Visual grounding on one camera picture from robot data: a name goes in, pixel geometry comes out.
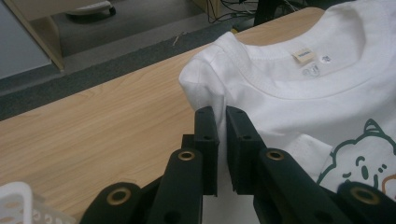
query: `white t-shirt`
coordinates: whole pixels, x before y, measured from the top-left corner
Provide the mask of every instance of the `white t-shirt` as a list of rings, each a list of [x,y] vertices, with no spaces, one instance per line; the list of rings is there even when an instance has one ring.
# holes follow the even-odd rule
[[[293,56],[309,51],[305,63]],[[396,200],[395,62],[393,0],[331,7],[305,34],[270,46],[227,33],[195,55],[179,81],[194,109],[213,107],[221,142],[219,197],[205,197],[204,223],[258,223],[238,219],[255,216],[251,201],[229,192],[226,105],[245,110],[265,145],[288,151],[322,187],[359,181]]]

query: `metal screw hole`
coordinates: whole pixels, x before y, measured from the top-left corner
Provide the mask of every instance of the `metal screw hole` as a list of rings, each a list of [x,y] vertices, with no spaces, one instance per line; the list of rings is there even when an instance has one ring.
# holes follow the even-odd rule
[[[195,154],[191,151],[183,151],[178,153],[178,158],[183,161],[190,161],[195,158]]]
[[[355,187],[350,190],[355,199],[367,204],[379,204],[379,197],[368,189]]]
[[[283,155],[283,153],[279,152],[279,151],[269,151],[267,152],[267,157],[271,160],[274,161],[282,161],[283,159],[285,159],[285,156]]]
[[[131,198],[131,191],[127,188],[114,189],[107,195],[107,202],[110,205],[120,205]]]

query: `wooden table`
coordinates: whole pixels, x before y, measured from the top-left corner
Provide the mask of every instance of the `wooden table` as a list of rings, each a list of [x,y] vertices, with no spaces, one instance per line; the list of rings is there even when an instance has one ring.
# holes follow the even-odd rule
[[[291,39],[318,21],[307,8],[237,34],[251,45]],[[28,183],[46,205],[80,218],[104,187],[144,187],[163,174],[193,111],[178,84],[204,47],[0,122],[0,185]]]

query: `cartoon print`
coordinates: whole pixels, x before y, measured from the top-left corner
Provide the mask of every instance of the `cartoon print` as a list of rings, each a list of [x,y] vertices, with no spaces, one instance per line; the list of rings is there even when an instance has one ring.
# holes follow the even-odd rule
[[[318,184],[337,191],[347,181],[357,181],[382,190],[396,201],[396,143],[379,125],[368,119],[357,139],[346,140],[330,154]]]

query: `clothing label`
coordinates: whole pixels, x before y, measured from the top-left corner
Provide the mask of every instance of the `clothing label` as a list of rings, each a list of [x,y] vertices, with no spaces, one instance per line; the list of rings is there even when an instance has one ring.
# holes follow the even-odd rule
[[[315,53],[310,49],[301,49],[292,54],[299,63],[306,63],[315,57]]]

